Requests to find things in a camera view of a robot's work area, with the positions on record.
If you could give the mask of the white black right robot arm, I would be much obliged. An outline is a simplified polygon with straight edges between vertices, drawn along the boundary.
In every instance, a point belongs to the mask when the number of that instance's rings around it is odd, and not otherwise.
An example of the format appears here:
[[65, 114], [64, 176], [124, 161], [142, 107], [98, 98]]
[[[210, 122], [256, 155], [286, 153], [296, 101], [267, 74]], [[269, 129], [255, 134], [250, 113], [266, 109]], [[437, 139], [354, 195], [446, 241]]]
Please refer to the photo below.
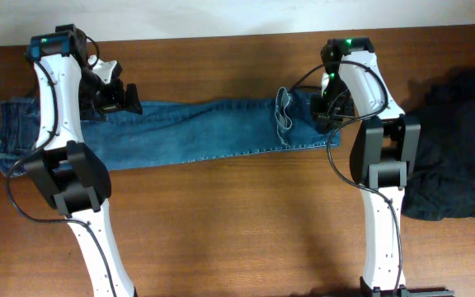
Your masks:
[[360, 124], [350, 152], [350, 176], [342, 179], [360, 189], [364, 202], [360, 289], [365, 296], [405, 296], [400, 212], [421, 126], [393, 100], [369, 38], [329, 40], [321, 59], [325, 73], [322, 94], [311, 103], [313, 119], [331, 137]]

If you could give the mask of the blue denim jeans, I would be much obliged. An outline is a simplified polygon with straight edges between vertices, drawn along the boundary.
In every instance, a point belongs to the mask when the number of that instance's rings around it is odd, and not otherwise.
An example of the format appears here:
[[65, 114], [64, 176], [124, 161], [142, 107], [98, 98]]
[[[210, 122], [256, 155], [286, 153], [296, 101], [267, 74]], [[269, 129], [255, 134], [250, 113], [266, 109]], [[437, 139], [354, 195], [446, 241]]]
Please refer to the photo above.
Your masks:
[[82, 121], [82, 134], [110, 171], [339, 146], [339, 134], [319, 132], [312, 97], [281, 88], [265, 99], [145, 101], [140, 115], [120, 111], [103, 121]]

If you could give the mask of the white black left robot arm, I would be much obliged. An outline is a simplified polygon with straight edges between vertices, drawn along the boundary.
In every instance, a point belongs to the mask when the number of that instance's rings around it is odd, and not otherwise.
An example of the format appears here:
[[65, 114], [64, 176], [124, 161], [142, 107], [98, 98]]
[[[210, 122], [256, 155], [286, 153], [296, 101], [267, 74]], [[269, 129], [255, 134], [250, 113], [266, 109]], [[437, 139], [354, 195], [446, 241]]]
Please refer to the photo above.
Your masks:
[[82, 252], [95, 296], [135, 296], [111, 227], [111, 179], [85, 144], [82, 120], [117, 111], [142, 114], [137, 87], [123, 84], [117, 61], [89, 55], [74, 24], [31, 38], [27, 57], [40, 87], [40, 131], [22, 165], [48, 205], [59, 212]]

